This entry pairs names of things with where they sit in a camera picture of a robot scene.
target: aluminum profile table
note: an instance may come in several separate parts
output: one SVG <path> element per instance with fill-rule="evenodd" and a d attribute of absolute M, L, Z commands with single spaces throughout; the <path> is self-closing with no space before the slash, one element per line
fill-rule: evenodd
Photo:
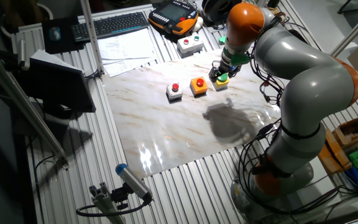
<path fill-rule="evenodd" d="M 291 17 L 292 22 L 306 27 L 288 0 L 281 1 L 279 8 Z M 101 12 L 94 14 L 93 18 L 102 19 L 130 12 L 142 12 L 147 17 L 152 9 L 151 5 L 137 6 Z M 310 45 L 319 49 L 313 36 L 307 31 L 296 26 L 292 28 L 297 30 Z M 222 34 L 221 31 L 207 27 L 199 30 L 198 35 L 204 40 L 202 52 L 222 48 L 218 44 Z M 151 27 L 149 27 L 149 35 L 157 59 L 144 65 L 145 67 L 180 59 L 176 44 Z M 38 49 L 44 49 L 41 24 L 19 28 L 19 32 L 12 36 L 15 52 L 16 43 L 21 39 L 27 41 L 30 54 Z M 56 56 L 85 70 L 86 75 L 96 70 L 90 44 L 86 44 L 83 50 L 56 54 Z M 30 169 L 38 223 L 109 223 L 107 218 L 85 218 L 75 213 L 77 208 L 92 204 L 89 186 L 106 182 L 110 190 L 121 187 L 122 180 L 116 175 L 115 167 L 117 164 L 126 163 L 103 83 L 96 78 L 88 81 L 88 85 L 97 110 L 95 113 L 76 114 L 70 121 L 67 135 L 63 140 L 63 148 L 66 150 L 70 168 L 62 169 L 57 159 L 49 159 L 48 162 L 41 164 L 36 172 L 39 180 L 39 197 L 35 186 L 35 173 Z M 357 117 L 358 102 L 347 110 L 328 116 L 323 123 L 333 130 L 341 123 Z M 263 148 L 268 146 L 267 141 L 258 144 Z M 245 223 L 235 209 L 229 191 L 232 179 L 236 175 L 240 152 L 241 148 L 235 147 L 146 177 L 144 182 L 153 192 L 155 202 L 138 212 L 124 215 L 126 222 L 133 224 Z M 43 158 L 51 156 L 52 152 L 41 139 L 36 139 L 32 142 L 32 147 L 27 149 L 27 155 L 29 165 L 33 167 Z M 334 175 L 331 180 L 334 185 L 345 184 L 352 187 L 341 174 Z M 348 200 L 344 205 L 357 200 L 358 198 Z M 131 195 L 128 203 L 130 208 L 135 208 L 141 204 L 141 201 L 135 195 Z M 320 210 L 327 213 L 329 208 L 321 207 Z M 96 209 L 93 208 L 89 212 L 95 213 Z M 319 215 L 295 216 L 295 218 L 298 222 L 304 223 Z M 272 220 L 280 221 L 277 217 L 268 217 L 263 222 L 272 223 Z"/>

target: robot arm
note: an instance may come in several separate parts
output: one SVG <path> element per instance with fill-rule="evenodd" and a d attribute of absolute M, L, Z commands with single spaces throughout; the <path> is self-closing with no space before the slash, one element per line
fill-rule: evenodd
<path fill-rule="evenodd" d="M 226 43 L 212 82 L 223 73 L 239 71 L 245 52 L 257 39 L 255 61 L 269 74 L 291 80 L 281 99 L 282 125 L 265 153 L 263 172 L 254 173 L 254 195 L 269 200 L 304 187 L 312 178 L 309 161 L 323 148 L 321 120 L 346 109 L 358 99 L 358 72 L 346 63 L 312 48 L 283 27 L 269 27 L 268 9 L 241 3 L 227 19 Z"/>

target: metal rod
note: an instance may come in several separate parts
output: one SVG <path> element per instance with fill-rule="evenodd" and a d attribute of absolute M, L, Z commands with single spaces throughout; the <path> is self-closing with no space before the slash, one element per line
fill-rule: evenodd
<path fill-rule="evenodd" d="M 352 29 L 351 33 L 345 37 L 331 52 L 331 56 L 337 57 L 349 44 L 352 40 L 358 35 L 358 24 Z"/>
<path fill-rule="evenodd" d="M 98 38 L 96 36 L 96 31 L 94 30 L 94 24 L 92 19 L 91 8 L 88 0 L 81 0 L 82 11 L 84 12 L 85 24 L 88 29 L 89 39 L 91 41 L 93 55 L 96 60 L 96 66 L 99 72 L 99 75 L 104 75 L 104 68 L 102 63 L 102 56 L 100 56 L 100 50 L 98 45 Z"/>
<path fill-rule="evenodd" d="M 55 136 L 49 130 L 48 126 L 42 120 L 41 115 L 32 106 L 27 95 L 24 93 L 20 84 L 16 81 L 11 72 L 7 72 L 0 60 L 0 84 L 6 93 L 12 98 L 17 107 L 22 111 L 24 116 L 30 121 L 38 134 L 48 144 L 51 145 L 57 156 L 66 159 L 66 153 Z"/>

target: floor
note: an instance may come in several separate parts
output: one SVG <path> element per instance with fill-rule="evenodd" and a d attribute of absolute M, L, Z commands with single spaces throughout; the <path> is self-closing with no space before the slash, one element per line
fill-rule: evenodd
<path fill-rule="evenodd" d="M 311 31 L 322 50 L 330 53 L 340 41 L 347 36 L 358 23 L 358 12 L 337 13 L 345 0 L 290 0 L 295 10 Z M 352 0 L 346 9 L 358 9 L 358 0 Z M 358 47 L 358 37 L 338 56 L 348 62 L 347 57 Z M 352 206 L 333 212 L 330 217 L 358 209 L 358 202 Z"/>

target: black keyboard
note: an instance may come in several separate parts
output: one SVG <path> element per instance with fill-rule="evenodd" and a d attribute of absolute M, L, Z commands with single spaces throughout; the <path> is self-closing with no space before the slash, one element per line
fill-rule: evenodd
<path fill-rule="evenodd" d="M 93 21 L 93 24 L 98 38 L 126 34 L 149 26 L 149 23 L 147 23 L 146 18 L 141 12 L 109 17 Z M 72 26 L 71 31 L 73 32 L 75 42 L 90 39 L 85 23 Z"/>

